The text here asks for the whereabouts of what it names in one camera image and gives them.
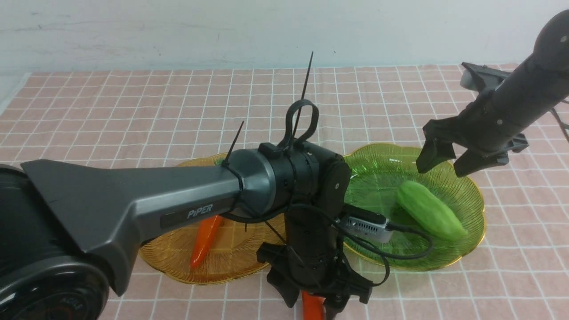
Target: black cable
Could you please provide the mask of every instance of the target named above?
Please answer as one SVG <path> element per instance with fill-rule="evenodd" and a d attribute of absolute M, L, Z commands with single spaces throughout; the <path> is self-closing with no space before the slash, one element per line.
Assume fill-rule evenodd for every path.
<path fill-rule="evenodd" d="M 569 104 L 569 101 L 561 100 L 561 103 Z M 569 125 L 566 124 L 565 122 L 563 122 L 563 120 L 561 120 L 561 117 L 559 116 L 559 114 L 557 113 L 557 110 L 555 108 L 553 108 L 550 112 L 551 112 L 551 114 L 553 114 L 553 117 L 555 118 L 555 120 L 557 121 L 557 124 L 561 128 L 561 131 L 562 131 L 563 135 L 565 136 L 565 140 L 567 140 L 567 142 L 569 142 L 569 133 L 567 133 L 567 131 L 569 130 Z"/>
<path fill-rule="evenodd" d="M 220 214 L 220 216 L 227 218 L 229 220 L 233 220 L 235 222 L 239 222 L 239 223 L 255 224 L 255 223 L 261 223 L 261 222 L 265 222 L 265 221 L 268 221 L 268 220 L 275 218 L 276 216 L 278 216 L 281 213 L 283 213 L 284 211 L 286 211 L 287 207 L 288 207 L 288 205 L 277 208 L 275 210 L 269 211 L 268 214 L 261 215 L 261 216 L 251 216 L 251 214 L 248 211 L 244 211 L 245 213 L 247 213 L 251 216 L 250 218 L 237 216 L 237 215 L 231 214 L 230 212 Z"/>
<path fill-rule="evenodd" d="M 428 241 L 428 248 L 421 252 L 421 253 L 417 253 L 415 255 L 410 255 L 410 256 L 401 256 L 401 255 L 394 255 L 392 253 L 388 253 L 388 252 L 384 252 L 381 251 L 380 249 L 378 249 L 375 245 L 373 245 L 371 242 L 362 239 L 358 236 L 354 236 L 353 234 L 349 233 L 344 227 L 342 227 L 338 222 L 334 221 L 332 218 L 330 218 L 326 212 L 324 212 L 322 209 L 317 208 L 315 206 L 311 206 L 308 204 L 293 204 L 292 207 L 297 207 L 297 208 L 305 208 L 305 209 L 309 209 L 312 210 L 314 212 L 317 212 L 319 214 L 321 214 L 323 217 L 325 217 L 328 221 L 330 221 L 330 223 L 332 225 L 334 225 L 334 227 L 336 227 L 336 229 L 341 232 L 345 237 L 347 237 L 348 239 L 352 240 L 354 243 L 358 244 L 359 246 L 361 246 L 362 248 L 371 251 L 379 256 L 385 256 L 386 258 L 391 258 L 391 259 L 396 259 L 396 260 L 415 260 L 415 259 L 419 259 L 422 258 L 424 256 L 427 256 L 429 253 L 431 253 L 431 251 L 434 248 L 434 244 L 432 241 L 432 238 L 429 237 L 427 234 L 425 234 L 424 232 L 418 231 L 418 230 L 414 230 L 411 229 L 409 227 L 405 227 L 403 225 L 398 225 L 398 224 L 392 224 L 392 229 L 396 230 L 399 229 L 398 231 L 401 232 L 408 232 L 408 233 L 414 233 L 420 237 L 422 237 L 423 239 Z"/>
<path fill-rule="evenodd" d="M 348 258 L 344 254 L 344 252 L 341 253 L 341 258 L 342 258 L 344 264 L 346 265 L 346 267 L 349 270 L 353 270 L 352 266 L 350 265 L 350 262 L 348 261 Z M 389 267 L 389 261 L 387 260 L 387 258 L 384 256 L 380 256 L 380 258 L 381 258 L 382 262 L 384 263 L 385 275 L 384 275 L 383 280 L 381 280 L 381 282 L 378 282 L 378 283 L 375 283 L 375 282 L 368 279 L 372 283 L 372 286 L 380 286 L 380 285 L 384 284 L 385 281 L 387 281 L 387 279 L 389 279 L 389 276 L 391 274 L 391 268 Z"/>

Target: carrot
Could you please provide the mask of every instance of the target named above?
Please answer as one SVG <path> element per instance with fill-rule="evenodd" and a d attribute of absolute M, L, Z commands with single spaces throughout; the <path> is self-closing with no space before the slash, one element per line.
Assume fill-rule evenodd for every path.
<path fill-rule="evenodd" d="M 197 228 L 196 242 L 193 245 L 191 268 L 199 266 L 204 261 L 222 222 L 223 217 L 221 216 L 213 216 L 200 222 Z"/>
<path fill-rule="evenodd" d="M 311 296 L 302 290 L 302 312 L 304 320 L 324 320 L 323 298 Z"/>

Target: cucumber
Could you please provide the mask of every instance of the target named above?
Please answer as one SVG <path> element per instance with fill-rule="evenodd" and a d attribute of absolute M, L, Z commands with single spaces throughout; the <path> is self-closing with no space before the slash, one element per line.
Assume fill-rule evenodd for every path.
<path fill-rule="evenodd" d="M 468 234 L 455 213 L 424 185 L 407 180 L 395 193 L 397 203 L 431 235 L 460 240 Z"/>

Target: yellow plate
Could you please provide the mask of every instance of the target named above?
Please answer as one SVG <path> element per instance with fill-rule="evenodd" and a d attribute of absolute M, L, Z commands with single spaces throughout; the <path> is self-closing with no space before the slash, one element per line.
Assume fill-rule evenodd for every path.
<path fill-rule="evenodd" d="M 414 180 L 428 187 L 445 202 L 468 230 L 468 236 L 449 242 L 434 238 L 434 249 L 426 257 L 417 260 L 388 259 L 396 269 L 425 271 L 449 266 L 472 252 L 482 242 L 486 233 L 484 200 L 479 188 L 469 178 L 457 178 L 451 162 L 444 162 L 426 174 L 419 174 L 415 160 L 419 156 L 417 147 L 402 147 L 389 143 L 366 145 L 345 156 L 352 169 L 352 179 L 345 202 L 376 213 L 381 213 L 393 222 L 421 228 L 411 216 L 395 202 L 395 189 L 404 180 Z M 426 241 L 420 237 L 393 232 L 386 243 L 374 243 L 382 251 L 412 255 L 426 249 Z M 345 245 L 367 261 L 381 264 L 381 259 L 361 248 L 351 240 Z"/>
<path fill-rule="evenodd" d="M 213 166 L 225 154 L 193 159 L 179 166 Z M 269 223 L 286 238 L 285 221 L 279 215 Z M 264 223 L 245 225 L 224 219 L 205 260 L 190 269 L 190 260 L 199 223 L 162 235 L 139 250 L 151 267 L 167 276 L 189 284 L 219 284 L 253 274 L 267 266 L 257 262 L 257 249 L 263 242 L 282 244 Z"/>

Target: gold plate rim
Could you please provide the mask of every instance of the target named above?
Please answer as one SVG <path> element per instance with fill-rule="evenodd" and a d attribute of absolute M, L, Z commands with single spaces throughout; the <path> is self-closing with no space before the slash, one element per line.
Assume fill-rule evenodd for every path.
<path fill-rule="evenodd" d="M 190 160 L 186 160 L 186 161 L 180 162 L 180 163 L 178 164 L 178 166 L 182 166 L 182 165 L 184 165 L 184 164 L 188 164 L 188 163 L 192 163 L 192 162 L 198 162 L 198 161 L 212 161 L 212 162 L 214 162 L 215 160 L 220 159 L 220 158 L 223 158 L 223 157 L 225 157 L 226 155 L 227 155 L 227 153 L 219 153 L 219 154 L 212 155 L 212 156 L 210 156 L 210 157 L 190 159 Z M 245 277 L 248 277 L 248 276 L 252 276 L 252 275 L 254 275 L 254 274 L 256 274 L 256 273 L 262 271 L 263 269 L 265 269 L 265 268 L 269 265 L 268 262 L 266 262 L 266 263 L 264 263 L 264 264 L 260 264 L 259 267 L 257 267 L 257 268 L 251 268 L 248 272 L 246 272 L 246 273 L 244 273 L 244 274 L 241 274 L 241 275 L 239 275 L 239 276 L 236 276 L 236 277 L 229 277 L 229 278 L 227 278 L 227 279 L 218 280 L 218 281 L 199 282 L 199 281 L 189 281 L 189 280 L 184 280 L 184 279 L 181 279 L 181 278 L 177 278 L 177 277 L 174 277 L 173 275 L 171 275 L 171 274 L 169 274 L 169 273 L 167 273 L 167 272 L 165 272 L 165 271 L 163 271 L 163 270 L 160 270 L 159 268 L 156 267 L 156 265 L 155 265 L 154 263 L 152 263 L 152 262 L 148 259 L 148 257 L 146 257 L 146 255 L 145 255 L 145 253 L 144 253 L 144 251 L 143 251 L 142 248 L 138 249 L 138 255 L 139 255 L 139 256 L 141 257 L 141 259 L 142 259 L 144 262 L 146 262 L 151 268 L 153 268 L 154 270 L 156 270 L 156 271 L 158 271 L 158 272 L 164 274 L 164 275 L 167 276 L 168 278 L 170 278 L 170 279 L 172 279 L 172 280 L 175 280 L 175 281 L 177 281 L 177 282 L 184 283 L 184 284 L 199 285 L 199 286 L 219 285 L 219 284 L 224 284 L 224 283 L 227 283 L 227 282 L 230 282 L 230 281 L 233 281 L 233 280 L 237 280 L 237 279 L 245 278 Z"/>
<path fill-rule="evenodd" d="M 367 145 L 361 146 L 358 149 L 352 151 L 351 153 L 347 154 L 344 156 L 344 158 L 348 158 L 353 156 L 354 154 L 356 154 L 358 151 L 361 151 L 362 149 L 368 148 L 368 147 L 372 147 L 372 146 L 377 146 L 377 145 L 388 145 L 388 146 L 395 146 L 401 149 L 413 149 L 413 150 L 420 150 L 420 148 L 418 147 L 413 147 L 413 146 L 401 146 L 401 145 L 397 145 L 395 143 L 390 143 L 390 142 L 376 142 L 376 143 L 369 143 Z M 452 162 L 451 161 L 445 161 L 446 163 L 448 163 L 450 166 L 452 166 Z M 455 263 L 457 263 L 458 261 L 460 261 L 460 259 L 464 258 L 465 256 L 469 255 L 470 253 L 472 253 L 476 248 L 478 248 L 478 246 L 482 243 L 482 241 L 484 241 L 484 237 L 486 236 L 486 228 L 487 228 L 487 220 L 486 220 L 486 203 L 484 202 L 484 197 L 482 195 L 482 191 L 480 190 L 480 187 L 478 186 L 478 184 L 470 177 L 470 176 L 466 176 L 466 178 L 468 178 L 472 184 L 474 184 L 474 186 L 476 187 L 476 191 L 478 192 L 478 194 L 480 195 L 480 198 L 483 200 L 483 206 L 482 206 L 482 220 L 483 220 L 483 228 L 482 228 L 482 235 L 480 236 L 480 239 L 478 240 L 478 243 L 476 245 L 474 245 L 472 247 L 472 249 L 470 249 L 468 252 L 457 256 L 456 259 L 452 260 L 451 262 L 449 262 L 448 264 L 445 265 L 441 265 L 441 266 L 437 266 L 437 267 L 432 267 L 432 268 L 424 268 L 424 269 L 418 269 L 418 268 L 409 268 L 409 267 L 405 267 L 405 266 L 391 266 L 393 269 L 397 269 L 397 270 L 405 270 L 405 271 L 433 271 L 433 270 L 440 270 L 440 269 L 444 269 L 447 268 Z M 361 254 L 360 252 L 356 251 L 354 248 L 352 248 L 352 246 L 350 246 L 348 243 L 344 242 L 344 247 L 348 248 L 348 250 L 350 250 L 352 253 L 354 253 L 356 256 L 360 257 L 361 259 L 370 262 L 372 264 L 376 264 L 376 265 L 382 265 L 383 263 L 373 260 L 369 257 L 364 256 L 363 254 Z"/>

